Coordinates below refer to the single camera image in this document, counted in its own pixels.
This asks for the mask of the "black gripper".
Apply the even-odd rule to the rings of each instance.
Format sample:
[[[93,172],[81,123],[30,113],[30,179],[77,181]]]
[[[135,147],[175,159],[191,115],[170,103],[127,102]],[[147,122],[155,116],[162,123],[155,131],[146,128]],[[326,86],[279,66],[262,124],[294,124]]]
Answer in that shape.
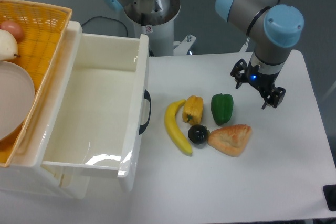
[[[275,81],[279,76],[278,73],[264,74],[259,71],[259,66],[252,66],[249,62],[248,66],[244,59],[240,59],[233,66],[230,75],[235,79],[235,89],[241,87],[243,83],[249,83],[252,87],[260,92],[264,99],[262,109],[267,106],[277,108],[283,101],[286,94],[286,89],[276,87]]]

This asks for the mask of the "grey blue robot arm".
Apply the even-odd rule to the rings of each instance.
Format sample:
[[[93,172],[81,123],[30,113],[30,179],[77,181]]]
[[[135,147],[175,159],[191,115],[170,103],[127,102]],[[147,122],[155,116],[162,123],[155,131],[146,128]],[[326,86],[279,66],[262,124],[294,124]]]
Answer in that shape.
[[[115,11],[123,10],[133,22],[136,35],[148,34],[155,56],[173,52],[173,22],[180,0],[104,0]],[[264,100],[276,108],[285,89],[275,86],[293,46],[299,41],[304,18],[295,7],[281,0],[216,0],[216,13],[256,43],[249,62],[239,60],[231,71],[236,85],[249,83]]]

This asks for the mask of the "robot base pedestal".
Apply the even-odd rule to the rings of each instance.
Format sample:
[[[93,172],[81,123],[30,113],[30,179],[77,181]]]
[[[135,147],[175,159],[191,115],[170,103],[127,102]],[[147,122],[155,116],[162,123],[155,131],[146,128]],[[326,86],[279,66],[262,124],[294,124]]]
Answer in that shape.
[[[187,55],[196,42],[191,34],[182,41],[174,39],[174,20],[180,9],[180,0],[134,0],[124,11],[133,22],[135,36],[147,35],[150,56],[158,57]]]

